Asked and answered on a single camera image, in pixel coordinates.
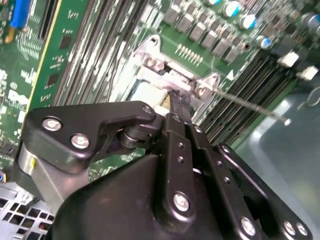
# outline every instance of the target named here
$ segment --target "motherboard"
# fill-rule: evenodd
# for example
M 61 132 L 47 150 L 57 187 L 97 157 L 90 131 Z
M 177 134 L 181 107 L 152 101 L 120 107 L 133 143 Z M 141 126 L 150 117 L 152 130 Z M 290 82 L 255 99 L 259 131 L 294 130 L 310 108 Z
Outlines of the motherboard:
M 241 142 L 320 61 L 315 0 L 0 0 L 0 168 L 35 108 L 140 100 L 168 112 L 191 95 L 192 121 L 214 145 Z M 93 163 L 94 180 L 144 153 Z

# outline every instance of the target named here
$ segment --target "blue connector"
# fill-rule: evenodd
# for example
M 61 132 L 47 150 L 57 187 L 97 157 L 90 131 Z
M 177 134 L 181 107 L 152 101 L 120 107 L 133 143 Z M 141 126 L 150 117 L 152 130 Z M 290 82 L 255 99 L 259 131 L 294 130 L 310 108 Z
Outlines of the blue connector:
M 11 27 L 22 29 L 26 26 L 32 0 L 16 0 Z

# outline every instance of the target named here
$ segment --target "perforated metal panel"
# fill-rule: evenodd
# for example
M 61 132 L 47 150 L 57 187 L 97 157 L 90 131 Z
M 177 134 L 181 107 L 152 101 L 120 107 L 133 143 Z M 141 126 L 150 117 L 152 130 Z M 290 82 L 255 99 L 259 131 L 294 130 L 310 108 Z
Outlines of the perforated metal panel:
M 32 196 L 15 183 L 0 184 L 0 239 L 44 240 L 55 217 L 39 201 L 28 206 Z

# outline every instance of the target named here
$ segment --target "electrolytic capacitor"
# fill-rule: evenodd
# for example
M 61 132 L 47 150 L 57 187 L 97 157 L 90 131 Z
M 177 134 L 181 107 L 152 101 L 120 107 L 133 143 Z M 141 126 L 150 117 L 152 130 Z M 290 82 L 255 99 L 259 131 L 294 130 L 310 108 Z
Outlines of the electrolytic capacitor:
M 253 29 L 257 23 L 257 18 L 254 14 L 244 15 L 239 20 L 239 26 L 242 29 Z
M 221 0 L 205 0 L 205 4 L 207 6 L 213 6 L 213 5 L 218 4 L 220 2 L 221 2 Z
M 301 25 L 310 31 L 316 31 L 320 26 L 320 15 L 308 12 L 301 17 Z
M 265 36 L 258 36 L 256 38 L 256 44 L 259 46 L 261 49 L 267 49 L 271 46 L 271 40 Z
M 240 4 L 237 1 L 230 1 L 222 8 L 222 14 L 228 18 L 234 17 L 239 12 Z

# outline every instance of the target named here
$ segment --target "ram slot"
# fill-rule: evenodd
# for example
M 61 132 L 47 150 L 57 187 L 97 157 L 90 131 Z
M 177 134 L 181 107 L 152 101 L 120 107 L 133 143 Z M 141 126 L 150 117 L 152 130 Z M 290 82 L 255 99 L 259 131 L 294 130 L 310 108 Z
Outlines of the ram slot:
M 92 31 L 93 24 L 92 21 L 94 19 L 94 12 L 95 8 L 94 6 L 97 5 L 97 3 L 100 2 L 100 0 L 90 0 L 88 2 L 87 8 L 85 10 L 80 28 L 78 30 L 78 33 L 76 35 L 73 48 L 70 52 L 68 63 L 66 65 L 66 68 L 63 72 L 63 76 L 61 78 L 59 87 L 55 93 L 54 99 L 52 101 L 53 106 L 63 106 L 65 104 L 66 100 L 66 93 L 67 89 L 70 89 L 70 86 L 72 85 L 72 75 L 75 71 L 75 68 L 77 67 L 77 64 L 80 63 L 80 59 L 82 58 L 83 54 L 83 48 L 88 43 L 88 32 Z
M 80 97 L 81 104 L 100 102 L 100 97 L 104 96 L 103 93 L 105 93 L 106 89 L 108 89 L 106 102 L 109 101 L 111 90 L 113 88 L 113 80 L 118 70 L 120 61 L 118 59 L 118 54 L 121 50 L 126 49 L 128 41 L 131 38 L 134 29 L 138 25 L 140 17 L 144 12 L 147 3 L 148 1 L 140 0 L 136 1 L 134 4 L 131 4 L 125 17 L 125 19 L 127 19 L 126 24 L 124 24 L 121 18 L 119 18 L 118 22 L 115 23 L 115 27 L 118 25 L 121 26 L 121 31 L 117 33 L 117 38 L 111 39 L 113 40 L 113 45 L 111 47 L 112 51 L 106 51 L 104 54 L 102 54 L 102 61 L 105 59 L 105 56 L 107 56 L 108 61 L 104 62 L 104 67 L 101 67 L 96 74 L 92 74 L 90 77 L 88 84 L 86 85 L 85 92 Z
M 87 51 L 86 53 L 87 58 L 84 61 L 85 66 L 80 68 L 77 72 L 77 84 L 74 87 L 74 91 L 72 91 L 68 97 L 67 105 L 76 105 L 81 102 L 81 97 L 94 72 L 96 73 L 100 70 L 103 63 L 107 61 L 108 53 L 111 51 L 114 38 L 117 37 L 117 33 L 120 31 L 122 26 L 118 23 L 123 23 L 131 4 L 132 1 L 120 1 L 116 6 L 112 20 L 108 21 L 108 15 L 104 18 L 104 23 L 101 25 L 102 28 L 100 28 L 100 33 L 96 37 L 92 38 L 94 44 L 90 51 Z
M 148 1 L 141 1 L 138 5 L 137 10 L 135 11 L 135 14 L 133 15 L 132 21 L 130 22 L 128 26 L 128 30 L 123 36 L 123 41 L 125 42 L 124 48 L 127 48 L 127 45 L 129 43 L 130 38 L 133 35 L 134 30 L 138 26 L 138 23 L 140 22 L 140 19 L 142 17 L 142 14 L 144 13 L 146 6 L 148 4 Z M 92 98 L 94 99 L 94 103 L 104 103 L 109 102 L 111 91 L 113 90 L 113 86 L 116 84 L 116 82 L 113 82 L 114 79 L 112 79 L 112 75 L 110 76 L 110 79 L 107 79 L 109 76 L 105 74 L 104 80 L 100 81 L 98 91 L 92 93 Z
M 255 74 L 263 68 L 264 62 L 264 59 L 261 59 L 257 56 L 244 70 L 240 77 L 233 83 L 228 93 L 237 96 L 237 93 L 242 91 L 251 82 Z M 212 111 L 212 113 L 214 112 L 214 116 L 212 116 L 213 114 L 210 113 L 201 124 L 201 127 L 203 129 L 210 129 L 230 104 L 230 101 L 223 101 L 223 99 L 221 99 Z
M 75 55 L 70 55 L 68 66 L 64 71 L 62 77 L 64 84 L 60 85 L 61 93 L 57 102 L 58 105 L 72 104 L 73 96 L 77 94 L 77 91 L 83 85 L 82 74 L 88 64 L 91 63 L 89 61 L 97 54 L 95 52 L 92 55 L 95 49 L 99 48 L 97 42 L 101 36 L 104 36 L 109 31 L 110 26 L 113 24 L 115 20 L 113 11 L 119 11 L 120 9 L 119 4 L 116 4 L 117 2 L 118 0 L 95 1 L 90 17 L 77 37 L 78 44 L 74 45 L 74 49 L 78 49 L 78 51 L 74 52 Z
M 288 87 L 288 82 L 283 82 L 279 86 L 276 87 L 276 90 L 273 91 L 274 95 L 270 94 L 268 98 L 264 101 L 263 107 L 267 108 L 270 104 L 272 104 L 278 95 L 280 95 L 285 89 Z M 245 118 L 242 118 L 242 122 L 239 122 L 237 125 L 237 128 L 230 133 L 230 135 L 226 138 L 227 141 L 226 144 L 231 145 L 235 140 L 237 140 L 239 137 L 242 137 L 242 134 L 248 130 L 253 122 L 260 116 L 257 112 L 250 112 L 248 116 Z
M 261 102 L 261 100 L 263 98 L 266 97 L 266 95 L 273 95 L 270 90 L 274 89 L 275 87 L 277 88 L 277 83 L 283 78 L 283 74 L 280 73 L 276 73 L 273 71 L 269 71 L 268 75 L 262 75 L 260 79 L 266 79 L 265 81 L 261 81 L 256 90 L 252 91 L 252 92 L 248 92 L 248 94 L 246 94 L 246 97 L 244 97 L 245 99 L 247 99 L 249 102 L 251 103 L 255 103 L 255 104 L 259 104 L 260 106 L 264 105 L 264 102 Z M 224 131 L 219 132 L 219 134 L 217 134 L 215 136 L 215 138 L 213 138 L 211 141 L 214 142 L 218 142 L 218 141 L 224 141 L 227 139 L 227 135 L 229 135 L 229 132 L 235 128 L 236 126 L 238 126 L 239 123 L 241 123 L 243 121 L 243 119 L 250 113 L 253 113 L 253 111 L 251 111 L 250 109 L 247 109 L 243 106 L 239 106 L 239 105 L 235 105 L 233 106 L 233 108 L 231 108 L 229 110 L 230 115 L 227 116 L 224 120 Z
M 239 92 L 237 95 L 238 97 L 245 99 L 246 101 L 249 101 L 251 103 L 256 103 L 255 101 L 252 101 L 250 97 L 252 95 L 260 95 L 262 92 L 260 91 L 260 87 L 262 86 L 262 89 L 267 86 L 272 86 L 274 83 L 272 81 L 269 81 L 269 76 L 273 74 L 271 69 L 271 65 L 268 64 L 268 66 L 265 66 L 261 71 L 257 72 L 257 75 L 255 76 L 256 79 L 259 81 L 251 81 L 249 85 L 247 85 L 247 88 L 243 92 Z M 221 117 L 221 121 L 219 126 L 221 126 L 219 131 L 216 131 L 212 129 L 212 133 L 210 134 L 209 141 L 212 141 L 213 139 L 216 140 L 218 135 L 223 132 L 223 130 L 230 129 L 229 121 L 238 113 L 241 106 L 234 102 L 229 102 L 230 105 L 226 109 L 226 112 Z

